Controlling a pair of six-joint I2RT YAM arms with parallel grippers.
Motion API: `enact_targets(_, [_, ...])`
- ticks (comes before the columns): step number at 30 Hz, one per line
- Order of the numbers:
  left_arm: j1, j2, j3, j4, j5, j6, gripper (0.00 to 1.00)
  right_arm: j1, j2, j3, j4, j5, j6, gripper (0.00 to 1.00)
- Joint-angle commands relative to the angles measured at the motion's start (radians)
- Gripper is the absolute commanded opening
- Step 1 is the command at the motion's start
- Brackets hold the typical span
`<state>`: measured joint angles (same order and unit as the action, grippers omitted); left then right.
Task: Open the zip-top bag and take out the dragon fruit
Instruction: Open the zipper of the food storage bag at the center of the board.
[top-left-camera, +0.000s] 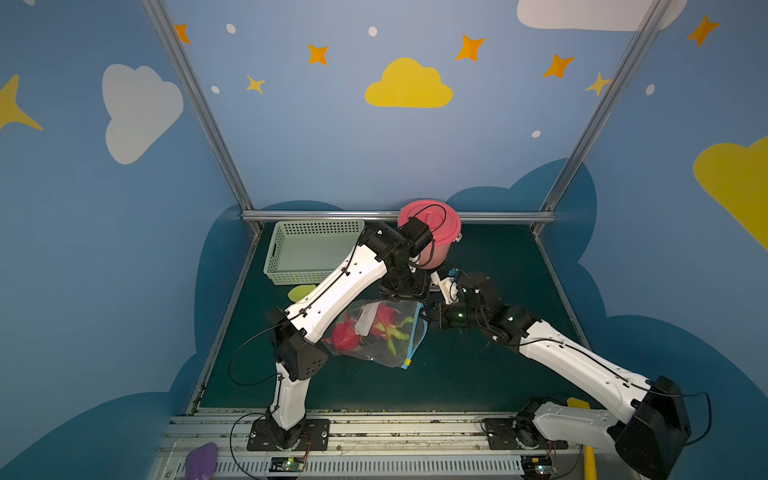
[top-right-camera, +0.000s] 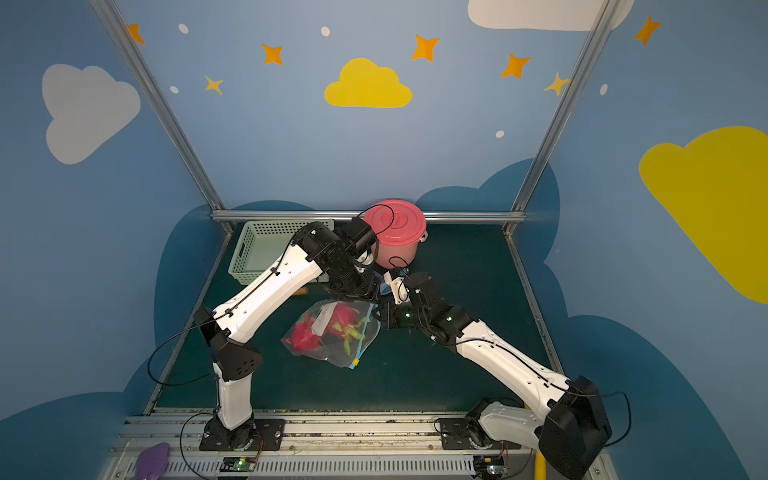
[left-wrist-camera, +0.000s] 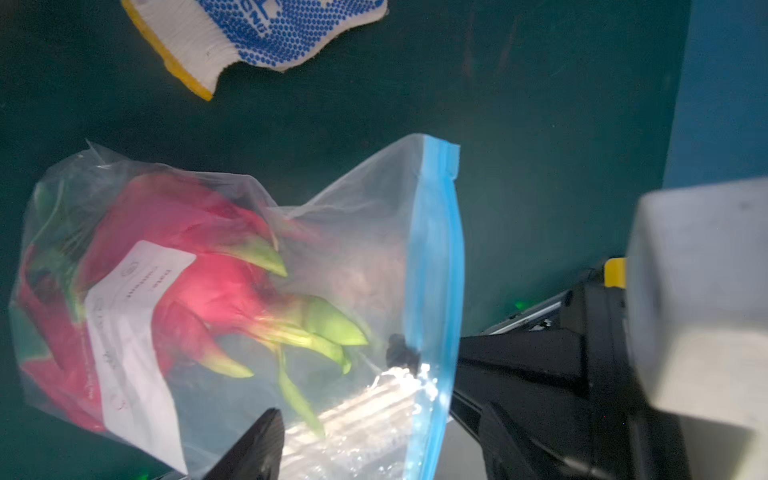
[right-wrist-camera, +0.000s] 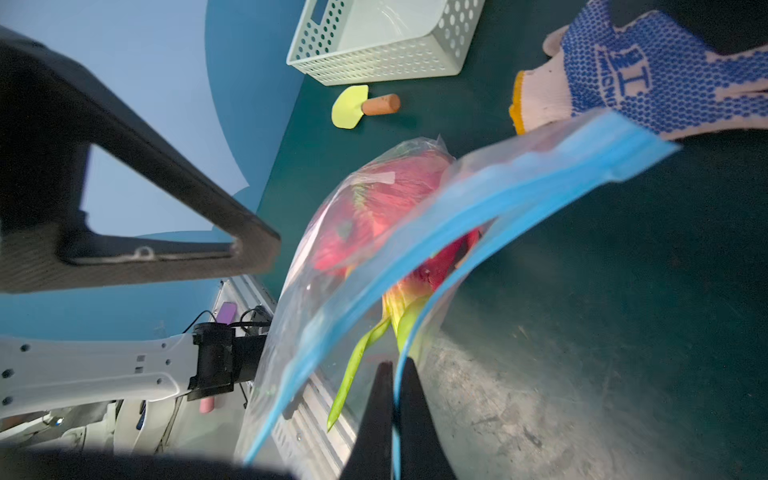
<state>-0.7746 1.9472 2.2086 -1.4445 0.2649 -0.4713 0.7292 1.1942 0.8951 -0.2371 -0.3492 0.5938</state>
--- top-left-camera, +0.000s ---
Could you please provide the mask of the red dragon fruit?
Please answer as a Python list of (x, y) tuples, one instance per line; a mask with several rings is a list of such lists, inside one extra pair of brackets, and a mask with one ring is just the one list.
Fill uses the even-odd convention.
[(410, 342), (414, 324), (414, 313), (394, 302), (358, 303), (342, 312), (322, 342), (334, 354), (373, 358), (386, 352), (396, 358), (398, 349)]

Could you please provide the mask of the clear zip-top bag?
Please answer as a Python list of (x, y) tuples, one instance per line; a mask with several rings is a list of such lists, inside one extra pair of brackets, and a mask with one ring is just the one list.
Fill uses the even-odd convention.
[(321, 342), (334, 356), (408, 369), (428, 324), (414, 300), (357, 300), (326, 330)]

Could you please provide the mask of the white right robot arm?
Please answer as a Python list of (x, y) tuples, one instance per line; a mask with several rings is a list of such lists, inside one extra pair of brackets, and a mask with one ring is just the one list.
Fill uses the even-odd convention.
[(506, 303), (491, 279), (455, 272), (430, 276), (440, 290), (428, 317), (438, 329), (477, 328), (494, 343), (568, 380), (600, 404), (579, 410), (537, 400), (516, 416), (521, 444), (537, 437), (607, 449), (647, 479), (669, 478), (692, 428), (673, 380), (651, 380), (571, 340), (548, 321)]

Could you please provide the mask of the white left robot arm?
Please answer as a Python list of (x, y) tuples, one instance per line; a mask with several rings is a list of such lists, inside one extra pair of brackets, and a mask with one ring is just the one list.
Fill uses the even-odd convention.
[(416, 217), (397, 228), (373, 222), (339, 267), (305, 299), (270, 313), (277, 380), (266, 420), (280, 449), (291, 449), (300, 440), (310, 378), (328, 359), (318, 342), (332, 321), (376, 282), (385, 299), (426, 299), (430, 280), (416, 268), (416, 261), (432, 240), (428, 225)]

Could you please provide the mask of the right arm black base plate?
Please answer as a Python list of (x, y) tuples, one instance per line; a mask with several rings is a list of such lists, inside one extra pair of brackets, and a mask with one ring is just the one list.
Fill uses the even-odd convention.
[(481, 430), (486, 435), (491, 450), (567, 450), (569, 444), (562, 440), (546, 439), (528, 419), (484, 418)]

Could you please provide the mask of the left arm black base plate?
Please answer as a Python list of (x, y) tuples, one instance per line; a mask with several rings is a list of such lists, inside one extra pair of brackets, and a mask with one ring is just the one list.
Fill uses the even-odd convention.
[(282, 429), (268, 416), (253, 422), (246, 449), (248, 451), (294, 451), (309, 448), (326, 451), (330, 421), (304, 418), (288, 430)]

